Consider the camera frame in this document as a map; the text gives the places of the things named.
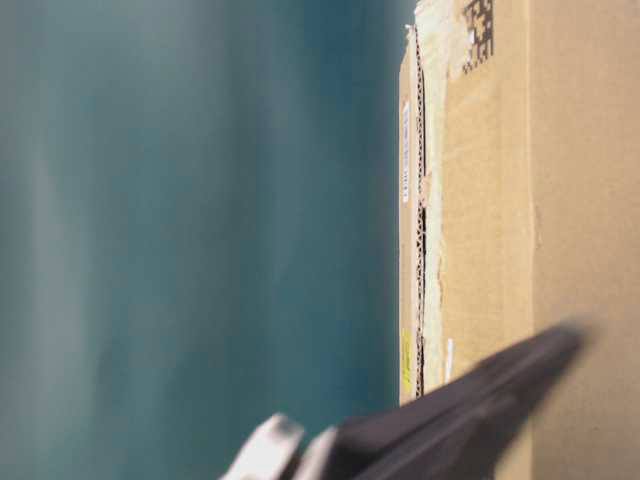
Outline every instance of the torn cardboard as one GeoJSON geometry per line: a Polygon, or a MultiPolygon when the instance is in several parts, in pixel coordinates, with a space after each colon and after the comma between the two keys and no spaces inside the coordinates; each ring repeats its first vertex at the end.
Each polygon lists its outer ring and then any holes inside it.
{"type": "Polygon", "coordinates": [[[640,471],[638,32],[640,8],[622,0],[416,8],[400,72],[400,115],[412,107],[399,200],[401,401],[568,314],[595,314],[604,331],[499,479],[640,471]]]}

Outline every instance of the label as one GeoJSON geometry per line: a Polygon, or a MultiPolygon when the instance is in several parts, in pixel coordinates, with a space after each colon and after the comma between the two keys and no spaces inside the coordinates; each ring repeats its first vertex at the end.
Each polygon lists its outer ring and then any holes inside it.
{"type": "Polygon", "coordinates": [[[402,386],[406,394],[411,393],[411,334],[406,328],[401,333],[402,386]]]}
{"type": "Polygon", "coordinates": [[[409,201],[409,102],[402,110],[402,203],[409,201]]]}
{"type": "Polygon", "coordinates": [[[453,373],[453,338],[447,341],[447,364],[444,370],[444,382],[449,383],[453,373]]]}

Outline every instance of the blurred background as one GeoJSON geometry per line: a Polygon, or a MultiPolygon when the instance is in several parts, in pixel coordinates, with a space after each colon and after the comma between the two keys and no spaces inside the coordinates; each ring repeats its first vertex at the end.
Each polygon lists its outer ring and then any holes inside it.
{"type": "Polygon", "coordinates": [[[0,477],[212,479],[397,400],[415,0],[3,0],[0,477]]]}

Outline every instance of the white sticker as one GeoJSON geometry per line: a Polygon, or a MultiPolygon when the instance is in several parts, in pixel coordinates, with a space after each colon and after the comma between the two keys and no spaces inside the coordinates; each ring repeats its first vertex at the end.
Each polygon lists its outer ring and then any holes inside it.
{"type": "Polygon", "coordinates": [[[453,373],[453,338],[447,340],[447,365],[444,370],[444,383],[449,383],[453,373]]]}
{"type": "Polygon", "coordinates": [[[402,110],[402,203],[409,201],[409,102],[402,110]]]}

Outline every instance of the qr code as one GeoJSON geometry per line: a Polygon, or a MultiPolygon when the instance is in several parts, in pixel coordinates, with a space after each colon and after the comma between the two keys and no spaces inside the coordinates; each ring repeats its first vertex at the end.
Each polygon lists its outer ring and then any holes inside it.
{"type": "Polygon", "coordinates": [[[493,0],[473,0],[462,11],[469,31],[469,61],[465,74],[478,68],[493,55],[493,0]]]}

